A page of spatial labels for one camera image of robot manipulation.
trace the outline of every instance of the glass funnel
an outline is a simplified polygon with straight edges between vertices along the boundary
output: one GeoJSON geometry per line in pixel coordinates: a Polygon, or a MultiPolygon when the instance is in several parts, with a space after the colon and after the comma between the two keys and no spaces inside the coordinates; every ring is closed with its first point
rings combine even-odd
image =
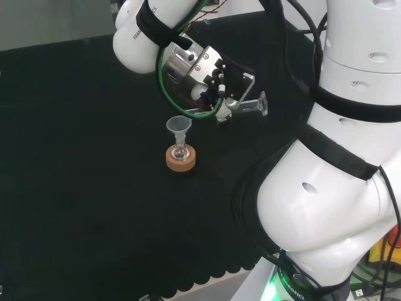
{"type": "Polygon", "coordinates": [[[192,120],[185,116],[175,116],[167,121],[166,127],[175,135],[175,145],[171,156],[179,161],[188,159],[190,150],[185,144],[185,134],[192,125],[192,120]]]}

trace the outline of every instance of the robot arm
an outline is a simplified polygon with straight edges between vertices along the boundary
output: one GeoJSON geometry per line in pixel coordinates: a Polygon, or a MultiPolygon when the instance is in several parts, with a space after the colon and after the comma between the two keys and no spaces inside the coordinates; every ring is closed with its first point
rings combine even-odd
{"type": "Polygon", "coordinates": [[[164,49],[155,39],[148,38],[138,22],[143,6],[148,6],[157,19],[174,29],[191,21],[185,18],[188,15],[192,18],[194,8],[195,11],[198,7],[200,9],[203,3],[204,0],[127,1],[117,17],[113,48],[117,58],[136,73],[150,73],[157,65],[162,94],[167,93],[170,102],[173,97],[169,95],[174,95],[186,106],[180,114],[195,119],[216,115],[218,121],[224,121],[231,116],[231,111],[238,109],[252,89],[254,71],[210,46],[201,47],[185,33],[179,38],[188,41],[189,48],[169,41],[169,46],[164,49]]]}
{"type": "MultiPolygon", "coordinates": [[[[398,183],[401,2],[327,2],[328,32],[319,86],[335,100],[335,107],[345,105],[337,110],[328,102],[316,103],[308,125],[365,162],[383,166],[390,181],[398,183]],[[382,112],[389,109],[391,120],[376,118],[379,113],[385,117],[382,112]]],[[[149,0],[154,15],[169,28],[181,23],[196,4],[196,0],[149,0]]],[[[127,4],[130,13],[119,16],[113,47],[127,68],[149,73],[155,71],[159,46],[137,25],[141,5],[141,0],[127,4]]],[[[203,48],[192,40],[188,50],[171,45],[165,53],[163,78],[170,82],[173,92],[186,99],[196,102],[195,98],[207,91],[224,92],[226,106],[235,110],[252,87],[252,73],[211,47],[203,48]],[[237,93],[227,94],[236,86],[227,80],[224,89],[220,87],[221,75],[223,79],[230,77],[228,66],[237,68],[233,73],[244,80],[237,82],[237,93]]],[[[401,200],[399,189],[395,194],[401,200]]],[[[258,215],[269,237],[322,287],[346,281],[361,257],[397,223],[388,185],[380,172],[369,180],[357,178],[328,163],[299,140],[262,183],[258,215]]],[[[297,300],[286,293],[288,284],[277,286],[281,287],[282,300],[297,300]]]]}

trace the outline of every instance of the black cloth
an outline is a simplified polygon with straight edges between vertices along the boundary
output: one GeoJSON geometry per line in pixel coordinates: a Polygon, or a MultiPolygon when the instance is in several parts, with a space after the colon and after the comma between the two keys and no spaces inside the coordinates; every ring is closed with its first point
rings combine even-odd
{"type": "MultiPolygon", "coordinates": [[[[190,175],[174,174],[165,128],[176,113],[155,75],[115,58],[112,37],[0,53],[0,285],[3,300],[171,297],[259,255],[235,232],[241,174],[295,134],[311,100],[283,68],[283,32],[264,13],[196,24],[232,60],[256,70],[267,118],[228,127],[194,121],[190,175]]],[[[291,64],[311,78],[312,45],[292,34],[291,64]]]]}

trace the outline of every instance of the black velcro strap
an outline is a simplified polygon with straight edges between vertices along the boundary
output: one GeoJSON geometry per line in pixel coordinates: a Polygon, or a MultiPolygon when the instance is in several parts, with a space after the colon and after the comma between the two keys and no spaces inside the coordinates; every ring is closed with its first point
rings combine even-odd
{"type": "Polygon", "coordinates": [[[149,6],[148,0],[145,0],[137,14],[137,24],[139,29],[156,45],[166,48],[171,42],[174,42],[184,50],[188,50],[192,42],[179,35],[174,29],[157,19],[149,6]]]}
{"type": "Polygon", "coordinates": [[[401,122],[401,105],[372,105],[339,97],[321,87],[311,87],[311,98],[323,108],[355,120],[381,124],[401,122]]]}
{"type": "Polygon", "coordinates": [[[300,127],[297,138],[320,159],[351,176],[367,181],[378,171],[377,166],[352,154],[309,124],[300,127]]]}

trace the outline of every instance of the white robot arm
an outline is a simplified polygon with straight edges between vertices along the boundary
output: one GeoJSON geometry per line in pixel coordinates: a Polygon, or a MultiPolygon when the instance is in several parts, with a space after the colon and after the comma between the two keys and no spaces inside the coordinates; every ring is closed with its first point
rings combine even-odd
{"type": "MultiPolygon", "coordinates": [[[[149,0],[170,28],[196,3],[149,0]]],[[[142,1],[130,5],[130,14],[117,19],[114,50],[127,68],[148,73],[155,70],[159,47],[136,24],[142,1]]],[[[319,86],[331,102],[315,103],[308,125],[370,166],[383,166],[400,204],[401,0],[327,0],[327,5],[319,86]]],[[[380,171],[356,177],[297,140],[260,187],[259,219],[302,271],[322,287],[335,286],[397,224],[387,184],[380,171]]],[[[281,300],[297,300],[280,277],[275,279],[281,300]]],[[[352,294],[347,297],[353,300],[352,294]]]]}

